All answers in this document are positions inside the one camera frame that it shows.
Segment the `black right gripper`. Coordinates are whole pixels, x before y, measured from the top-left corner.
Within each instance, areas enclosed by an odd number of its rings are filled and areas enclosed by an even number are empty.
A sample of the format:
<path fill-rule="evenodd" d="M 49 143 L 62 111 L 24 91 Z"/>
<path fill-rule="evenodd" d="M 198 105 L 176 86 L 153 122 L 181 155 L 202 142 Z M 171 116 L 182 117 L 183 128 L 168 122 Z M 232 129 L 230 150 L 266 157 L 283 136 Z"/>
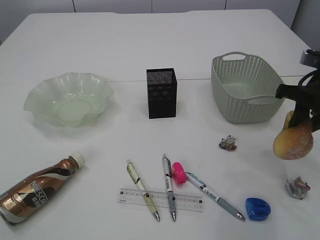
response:
<path fill-rule="evenodd" d="M 307 107 L 298 103 L 303 99 L 303 93 L 307 96 Z M 280 84 L 275 92 L 277 99 L 290 99 L 296 101 L 293 115 L 289 121 L 289 127 L 298 127 L 301 124 L 309 124 L 312 131 L 320 129 L 320 71 L 314 70 L 298 82 L 297 85 Z"/>

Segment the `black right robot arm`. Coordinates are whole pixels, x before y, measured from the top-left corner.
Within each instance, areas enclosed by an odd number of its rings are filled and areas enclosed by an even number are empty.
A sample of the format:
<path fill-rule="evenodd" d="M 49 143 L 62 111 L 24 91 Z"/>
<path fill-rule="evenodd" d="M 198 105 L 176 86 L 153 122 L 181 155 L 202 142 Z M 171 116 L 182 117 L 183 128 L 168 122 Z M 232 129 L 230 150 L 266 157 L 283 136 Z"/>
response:
<path fill-rule="evenodd" d="M 295 109 L 289 118 L 288 128 L 308 122 L 315 132 L 320 129 L 320 52 L 312 49 L 303 51 L 300 64 L 315 70 L 303 76 L 297 85 L 280 84 L 275 97 L 295 101 Z"/>

